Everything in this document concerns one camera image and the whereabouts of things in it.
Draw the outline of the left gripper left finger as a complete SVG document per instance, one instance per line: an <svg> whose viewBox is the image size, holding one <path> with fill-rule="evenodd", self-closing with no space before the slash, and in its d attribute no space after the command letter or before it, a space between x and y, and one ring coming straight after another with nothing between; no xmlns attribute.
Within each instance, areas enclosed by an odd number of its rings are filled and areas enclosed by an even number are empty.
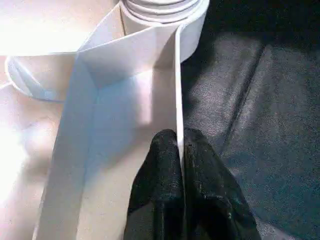
<svg viewBox="0 0 320 240"><path fill-rule="evenodd" d="M177 135L158 132L131 187L123 238L180 240L184 222L184 187Z"/></svg>

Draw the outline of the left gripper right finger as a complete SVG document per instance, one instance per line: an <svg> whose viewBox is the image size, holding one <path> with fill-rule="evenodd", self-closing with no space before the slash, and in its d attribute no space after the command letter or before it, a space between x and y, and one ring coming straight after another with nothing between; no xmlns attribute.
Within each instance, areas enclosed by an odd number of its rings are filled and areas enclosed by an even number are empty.
<svg viewBox="0 0 320 240"><path fill-rule="evenodd" d="M256 220L231 172L200 130L184 130L189 240L258 240Z"/></svg>

